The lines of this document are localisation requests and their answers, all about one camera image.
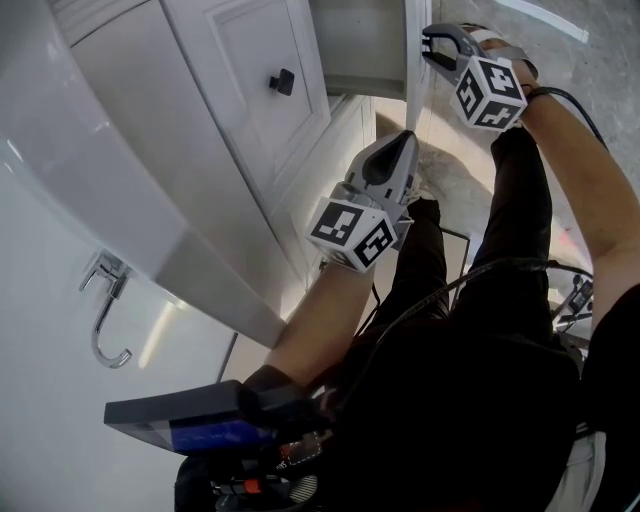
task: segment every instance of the leg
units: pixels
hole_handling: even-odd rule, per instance
[[[508,256],[548,258],[551,196],[535,142],[526,130],[511,129],[492,144],[491,153],[496,163],[495,193],[472,268]],[[451,318],[483,333],[518,333],[549,344],[548,289],[544,272],[483,276],[462,290]]]
[[[447,283],[438,202],[419,199],[409,206],[409,214],[415,222],[398,255],[393,287],[370,327],[390,324],[406,309]],[[449,298],[444,297],[416,317],[446,318],[448,314]]]

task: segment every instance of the black cable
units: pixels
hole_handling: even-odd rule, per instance
[[[535,98],[536,96],[542,96],[543,94],[555,94],[556,96],[562,96],[563,98],[569,100],[573,104],[573,106],[578,109],[580,114],[582,114],[582,117],[584,117],[585,121],[589,125],[589,128],[591,128],[591,131],[595,135],[596,139],[598,139],[600,143],[605,147],[605,149],[609,151],[609,148],[605,144],[604,139],[602,138],[602,135],[600,135],[600,131],[596,127],[595,123],[591,120],[591,117],[589,116],[589,114],[587,114],[587,111],[584,108],[582,108],[582,105],[580,105],[577,99],[575,99],[567,91],[563,91],[562,89],[558,89],[557,87],[538,87],[537,89],[533,89],[529,94],[527,94],[526,96],[527,103],[531,103],[531,100],[533,100],[533,98]]]
[[[380,303],[382,301],[380,300],[380,295],[378,295],[378,290],[376,290],[376,283],[375,282],[371,283],[371,291],[373,292],[373,297],[376,299],[376,302],[378,303],[376,308],[379,308],[380,307]]]
[[[369,366],[371,366],[371,361],[373,361],[373,358],[375,357],[376,352],[382,346],[382,343],[387,338],[387,336],[389,336],[389,333],[393,329],[395,329],[399,324],[401,324],[408,318],[415,315],[418,311],[425,308],[432,302],[438,300],[440,297],[444,296],[445,294],[449,293],[451,290],[453,290],[457,286],[460,286],[461,284],[464,284],[467,281],[470,281],[472,279],[476,279],[477,277],[480,277],[481,275],[486,274],[487,272],[490,272],[492,270],[508,269],[508,270],[517,270],[520,272],[523,272],[523,271],[524,272],[543,272],[549,268],[567,270],[570,272],[574,272],[576,274],[586,276],[589,279],[593,279],[592,274],[590,274],[589,272],[581,268],[573,267],[571,265],[563,265],[562,263],[559,263],[556,260],[544,260],[539,258],[501,258],[499,260],[493,261],[491,263],[487,263],[486,265],[482,265],[478,268],[471,270],[469,273],[465,274],[464,276],[456,279],[455,281],[447,284],[446,286],[443,286],[439,290],[433,292],[430,295],[427,295],[424,299],[418,301],[416,304],[414,304],[409,309],[407,309],[404,313],[402,313],[398,318],[396,318],[384,330],[384,332],[376,340],[374,347],[371,350],[371,354],[369,354],[367,361],[365,362],[364,366],[360,370],[360,373],[358,374],[358,377],[356,378],[353,385],[351,386],[351,389],[349,389],[347,394],[342,399],[339,408],[341,409],[344,408],[344,406],[348,403],[350,398],[353,396],[353,393],[360,385],[360,382],[362,381],[364,375],[367,373]]]
[[[362,323],[362,325],[360,326],[360,329],[358,329],[358,332],[355,335],[356,338],[360,336],[362,334],[362,331],[364,331],[367,325],[369,325],[369,322],[373,318],[373,315],[375,315],[378,312],[378,308],[380,307],[380,304],[382,302],[380,300],[380,295],[378,295],[378,290],[376,289],[376,283],[371,283],[371,291],[373,292],[373,297],[376,299],[377,304],[376,304],[376,307],[373,308],[371,313],[369,313],[369,315],[367,316],[367,319]]]

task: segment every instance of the black cabinet knob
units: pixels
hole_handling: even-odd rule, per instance
[[[291,96],[291,92],[293,91],[293,82],[295,79],[296,75],[283,68],[280,70],[280,76],[278,78],[275,76],[271,77],[271,80],[269,80],[269,87],[275,89],[280,94]]]

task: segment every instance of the cabinet drawer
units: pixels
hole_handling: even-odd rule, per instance
[[[164,3],[201,93],[268,214],[329,124],[309,5],[306,0]],[[293,77],[284,94],[270,87],[281,72]]]

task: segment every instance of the cabinet door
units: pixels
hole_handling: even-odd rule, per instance
[[[415,130],[429,84],[422,29],[431,0],[310,0],[331,93],[407,102],[406,126]]]
[[[306,0],[164,0],[209,108],[267,215],[329,123]],[[270,87],[293,75],[290,95]]]
[[[431,68],[422,57],[422,29],[431,25],[431,0],[406,0],[405,17],[407,30],[406,127],[408,130],[415,130],[431,77]]]

